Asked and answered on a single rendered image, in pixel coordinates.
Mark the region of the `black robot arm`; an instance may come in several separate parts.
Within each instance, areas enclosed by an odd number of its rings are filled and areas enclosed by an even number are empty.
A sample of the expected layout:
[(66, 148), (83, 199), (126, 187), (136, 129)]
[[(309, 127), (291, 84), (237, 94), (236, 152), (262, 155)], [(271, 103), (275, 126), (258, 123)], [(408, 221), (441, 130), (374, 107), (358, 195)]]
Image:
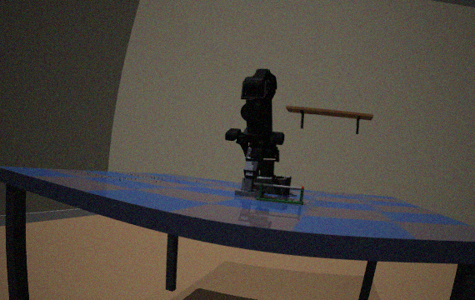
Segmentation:
[[(246, 77), (243, 81), (241, 99), (246, 99), (246, 104), (241, 109), (241, 115), (244, 120), (248, 121), (243, 132), (245, 143), (264, 142), (267, 135), (273, 133), (272, 99), (276, 94), (275, 90), (277, 90), (277, 79), (270, 73), (270, 69), (258, 69), (253, 76)], [(265, 126), (263, 121), (253, 123), (261, 116), (265, 117)], [(275, 158), (276, 160), (263, 159), (259, 177), (276, 177), (273, 176), (273, 169), (275, 162), (279, 162), (277, 144), (267, 148), (264, 158)]]

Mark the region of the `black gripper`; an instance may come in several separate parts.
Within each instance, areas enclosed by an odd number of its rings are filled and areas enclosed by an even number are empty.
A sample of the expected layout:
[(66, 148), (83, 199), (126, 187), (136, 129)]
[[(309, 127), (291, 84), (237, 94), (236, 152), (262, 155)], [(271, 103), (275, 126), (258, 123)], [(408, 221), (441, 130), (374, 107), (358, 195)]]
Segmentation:
[[(259, 123), (259, 121), (263, 121), (264, 126), (265, 126), (264, 116), (259, 117), (256, 121), (252, 123)], [(247, 151), (248, 151), (248, 142), (244, 142), (243, 132), (241, 132), (241, 129), (238, 129), (238, 128), (230, 128), (225, 134), (225, 140), (235, 141), (236, 139), (237, 139), (236, 143), (238, 143), (242, 147), (242, 150), (246, 157)], [(283, 132), (272, 132), (272, 134), (268, 134), (262, 145), (261, 163), (263, 162), (263, 159), (268, 147), (271, 147), (273, 144), (283, 145), (283, 141), (284, 141)]]

